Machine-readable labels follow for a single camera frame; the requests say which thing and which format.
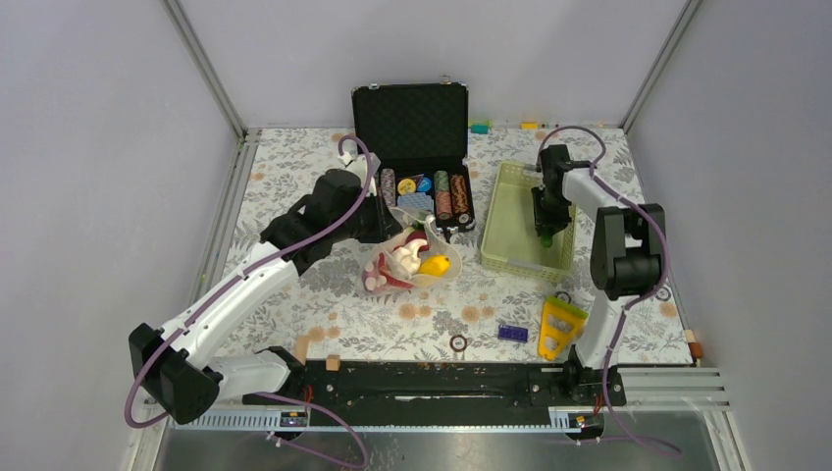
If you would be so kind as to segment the white toy mushroom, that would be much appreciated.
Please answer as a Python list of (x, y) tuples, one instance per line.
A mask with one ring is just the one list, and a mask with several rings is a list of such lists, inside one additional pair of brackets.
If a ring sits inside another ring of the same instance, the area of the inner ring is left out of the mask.
[(414, 238), (391, 253), (390, 270), (400, 279), (409, 279), (415, 275), (422, 262), (419, 251), (428, 242), (424, 238)]

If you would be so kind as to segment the yellow toy corn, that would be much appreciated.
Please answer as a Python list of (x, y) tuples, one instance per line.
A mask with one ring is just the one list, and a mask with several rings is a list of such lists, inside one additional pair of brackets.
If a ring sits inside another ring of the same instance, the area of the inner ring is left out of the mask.
[(433, 255), (422, 262), (418, 273), (442, 278), (450, 269), (451, 261), (446, 255)]

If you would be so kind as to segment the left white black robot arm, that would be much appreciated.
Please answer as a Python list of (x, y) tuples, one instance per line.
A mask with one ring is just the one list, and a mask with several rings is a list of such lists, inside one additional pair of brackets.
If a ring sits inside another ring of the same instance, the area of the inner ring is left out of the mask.
[(163, 416), (187, 424), (215, 402), (270, 393), (291, 403), (304, 390), (304, 368), (285, 348), (266, 347), (244, 356), (217, 351), (253, 311), (280, 288), (295, 284), (333, 246), (347, 239), (385, 241), (401, 227), (382, 198), (373, 194), (381, 161), (373, 153), (350, 158), (319, 177), (311, 193), (275, 218), (242, 262), (181, 314), (153, 328), (138, 325), (128, 343), (134, 383), (125, 405), (129, 425), (139, 389)]

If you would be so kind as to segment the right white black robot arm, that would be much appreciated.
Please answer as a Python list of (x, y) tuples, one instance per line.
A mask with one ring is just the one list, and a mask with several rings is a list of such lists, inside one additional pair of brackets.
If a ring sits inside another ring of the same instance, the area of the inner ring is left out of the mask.
[(573, 209), (595, 225), (590, 257), (595, 299), (560, 380), (568, 399), (586, 404), (611, 386), (629, 311), (664, 283), (664, 210), (628, 200), (597, 177), (595, 163), (572, 159), (564, 144), (541, 150), (536, 170), (542, 183), (532, 190), (534, 227), (541, 240), (552, 241), (565, 230)]

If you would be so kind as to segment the clear dotted zip top bag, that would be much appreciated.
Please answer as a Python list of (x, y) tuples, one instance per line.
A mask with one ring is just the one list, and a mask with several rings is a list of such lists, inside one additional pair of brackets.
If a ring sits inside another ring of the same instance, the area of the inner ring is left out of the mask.
[(436, 218), (422, 210), (394, 208), (402, 230), (369, 252), (357, 278), (360, 295), (430, 288), (457, 278), (463, 268), (457, 250), (439, 234)]

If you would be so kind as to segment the green plastic basket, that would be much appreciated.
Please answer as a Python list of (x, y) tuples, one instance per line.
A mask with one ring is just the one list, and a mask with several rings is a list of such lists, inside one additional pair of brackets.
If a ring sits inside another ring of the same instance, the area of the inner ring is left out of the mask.
[(480, 246), (486, 268), (559, 283), (572, 272), (575, 226), (569, 224), (545, 246), (535, 230), (533, 193), (542, 184), (534, 166), (503, 161)]

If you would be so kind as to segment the red toy tomato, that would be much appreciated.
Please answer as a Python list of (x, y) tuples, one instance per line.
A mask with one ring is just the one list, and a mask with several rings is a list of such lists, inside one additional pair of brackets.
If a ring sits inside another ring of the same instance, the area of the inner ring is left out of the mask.
[(387, 258), (384, 253), (379, 255), (378, 259), (378, 269), (380, 273), (380, 277), (385, 279), (383, 283), (383, 287), (390, 287), (390, 288), (402, 288), (402, 289), (412, 289), (413, 285), (408, 283), (407, 281), (400, 280), (397, 278), (393, 272), (390, 270), (390, 266), (387, 263)]

